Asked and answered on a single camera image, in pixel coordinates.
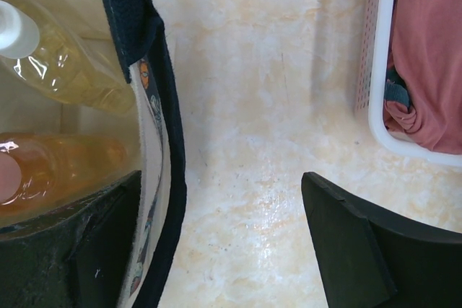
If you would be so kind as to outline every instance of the cooking oil bottle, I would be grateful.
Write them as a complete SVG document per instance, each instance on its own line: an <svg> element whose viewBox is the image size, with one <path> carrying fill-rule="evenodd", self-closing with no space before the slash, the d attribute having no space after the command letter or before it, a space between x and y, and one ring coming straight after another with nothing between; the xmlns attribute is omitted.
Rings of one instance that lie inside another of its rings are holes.
<svg viewBox="0 0 462 308"><path fill-rule="evenodd" d="M104 136L0 134L0 224L92 193L123 174L121 142Z"/></svg>
<svg viewBox="0 0 462 308"><path fill-rule="evenodd" d="M0 61L46 97L123 114L134 93L111 66L46 9L30 0L0 0Z"/></svg>

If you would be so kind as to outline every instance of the white plastic basket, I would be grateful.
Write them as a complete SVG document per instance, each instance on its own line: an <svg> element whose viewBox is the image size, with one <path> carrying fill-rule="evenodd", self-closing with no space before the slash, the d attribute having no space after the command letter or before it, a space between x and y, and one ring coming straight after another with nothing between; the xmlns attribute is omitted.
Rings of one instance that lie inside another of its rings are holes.
<svg viewBox="0 0 462 308"><path fill-rule="evenodd" d="M356 117L358 120L368 121L374 138L390 151L408 157L424 158L437 164L462 167L462 155L431 152L410 139L393 137L385 128L383 95L392 13L393 0L367 0L357 83Z"/></svg>

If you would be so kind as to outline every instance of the yellow liquid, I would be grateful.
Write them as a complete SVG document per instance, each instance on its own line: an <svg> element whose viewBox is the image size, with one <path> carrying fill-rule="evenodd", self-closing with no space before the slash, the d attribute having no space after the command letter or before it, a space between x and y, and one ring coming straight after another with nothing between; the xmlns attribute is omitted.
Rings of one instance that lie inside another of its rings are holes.
<svg viewBox="0 0 462 308"><path fill-rule="evenodd" d="M123 174L127 158L119 141L85 135L4 133L0 134L0 152L16 161L22 175L17 192L0 201L0 225L101 189Z"/></svg>
<svg viewBox="0 0 462 308"><path fill-rule="evenodd" d="M40 43L30 56L0 56L0 61L23 82L65 104L83 104L118 114L133 106L133 91L123 83L121 71L114 72L109 60L101 55L99 60L96 55L89 56L82 41L41 6L28 0L3 1L32 18L40 31Z"/></svg>

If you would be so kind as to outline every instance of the pink towel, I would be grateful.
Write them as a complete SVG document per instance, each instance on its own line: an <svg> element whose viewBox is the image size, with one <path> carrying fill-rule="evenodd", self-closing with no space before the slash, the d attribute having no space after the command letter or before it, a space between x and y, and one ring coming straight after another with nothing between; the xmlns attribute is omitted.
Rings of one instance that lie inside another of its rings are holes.
<svg viewBox="0 0 462 308"><path fill-rule="evenodd" d="M397 0L395 12L393 63L412 106L385 102L385 125L462 154L462 0Z"/></svg>

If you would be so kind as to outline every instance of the beige marble surface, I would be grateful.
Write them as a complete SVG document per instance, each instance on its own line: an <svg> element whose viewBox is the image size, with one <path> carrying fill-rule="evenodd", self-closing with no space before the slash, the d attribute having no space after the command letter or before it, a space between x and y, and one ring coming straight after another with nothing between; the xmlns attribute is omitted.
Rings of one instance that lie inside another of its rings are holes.
<svg viewBox="0 0 462 308"><path fill-rule="evenodd" d="M154 0L176 40L188 206L161 307L326 307L300 179L462 232L461 171L353 115L365 0Z"/></svg>

